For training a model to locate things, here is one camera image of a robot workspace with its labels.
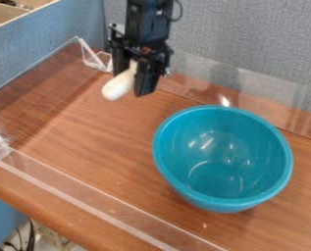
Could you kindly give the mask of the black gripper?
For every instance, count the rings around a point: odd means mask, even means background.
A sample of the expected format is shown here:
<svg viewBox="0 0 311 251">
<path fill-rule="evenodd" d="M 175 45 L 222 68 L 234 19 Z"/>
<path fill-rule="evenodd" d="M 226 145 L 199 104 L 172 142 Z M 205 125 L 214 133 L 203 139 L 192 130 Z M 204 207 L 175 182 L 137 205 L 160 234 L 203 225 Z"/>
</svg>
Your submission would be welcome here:
<svg viewBox="0 0 311 251">
<path fill-rule="evenodd" d="M 129 40 L 122 24 L 110 24 L 109 30 L 108 44 L 112 49 L 113 75 L 120 75 L 129 69 L 132 60 L 140 60 L 135 79 L 135 94 L 137 97 L 152 94 L 156 91 L 160 77 L 169 74 L 173 49 L 165 41 L 153 40 L 149 43 L 140 43 Z"/>
</svg>

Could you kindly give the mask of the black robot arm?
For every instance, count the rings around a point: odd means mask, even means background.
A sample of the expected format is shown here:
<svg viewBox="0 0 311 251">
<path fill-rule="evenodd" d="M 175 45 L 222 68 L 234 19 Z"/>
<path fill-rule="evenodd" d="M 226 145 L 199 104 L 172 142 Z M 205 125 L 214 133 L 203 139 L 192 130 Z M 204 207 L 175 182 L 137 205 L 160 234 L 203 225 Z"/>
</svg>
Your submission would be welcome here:
<svg viewBox="0 0 311 251">
<path fill-rule="evenodd" d="M 137 97 L 152 94 L 168 74 L 173 50 L 167 44 L 173 0 L 128 0 L 125 25 L 110 24 L 113 79 L 101 90 L 114 101 L 135 91 Z"/>
</svg>

